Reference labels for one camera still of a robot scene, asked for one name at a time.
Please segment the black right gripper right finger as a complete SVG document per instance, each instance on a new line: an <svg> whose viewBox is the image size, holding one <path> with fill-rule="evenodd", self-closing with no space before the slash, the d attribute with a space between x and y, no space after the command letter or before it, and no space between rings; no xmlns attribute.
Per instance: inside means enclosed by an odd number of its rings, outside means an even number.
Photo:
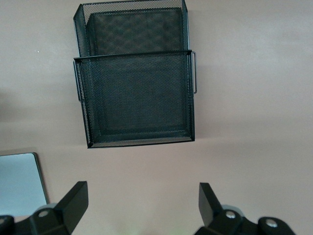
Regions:
<svg viewBox="0 0 313 235"><path fill-rule="evenodd" d="M194 235L296 235L278 218L261 217L253 223L237 207L222 206L209 183L199 184L199 211L204 226Z"/></svg>

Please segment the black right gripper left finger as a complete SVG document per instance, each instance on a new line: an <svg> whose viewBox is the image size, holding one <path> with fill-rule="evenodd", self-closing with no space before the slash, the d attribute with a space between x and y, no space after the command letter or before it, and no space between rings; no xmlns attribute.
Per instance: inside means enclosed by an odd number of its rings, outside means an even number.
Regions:
<svg viewBox="0 0 313 235"><path fill-rule="evenodd" d="M77 182L57 203L42 206L19 222L0 215L0 235L71 235L88 208L88 183Z"/></svg>

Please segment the silver closed laptop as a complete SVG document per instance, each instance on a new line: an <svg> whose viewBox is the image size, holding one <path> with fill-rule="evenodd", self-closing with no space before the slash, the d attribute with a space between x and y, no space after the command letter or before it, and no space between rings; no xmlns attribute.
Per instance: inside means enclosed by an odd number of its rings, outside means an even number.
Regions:
<svg viewBox="0 0 313 235"><path fill-rule="evenodd" d="M0 215L26 216L48 204L38 155L0 156Z"/></svg>

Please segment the black mesh two-tier tray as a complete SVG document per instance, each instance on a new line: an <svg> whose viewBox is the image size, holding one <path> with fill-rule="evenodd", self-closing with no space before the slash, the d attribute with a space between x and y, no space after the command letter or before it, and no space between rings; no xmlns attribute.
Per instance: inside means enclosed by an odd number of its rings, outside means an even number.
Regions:
<svg viewBox="0 0 313 235"><path fill-rule="evenodd" d="M83 3L73 21L88 148L195 139L197 62L185 0Z"/></svg>

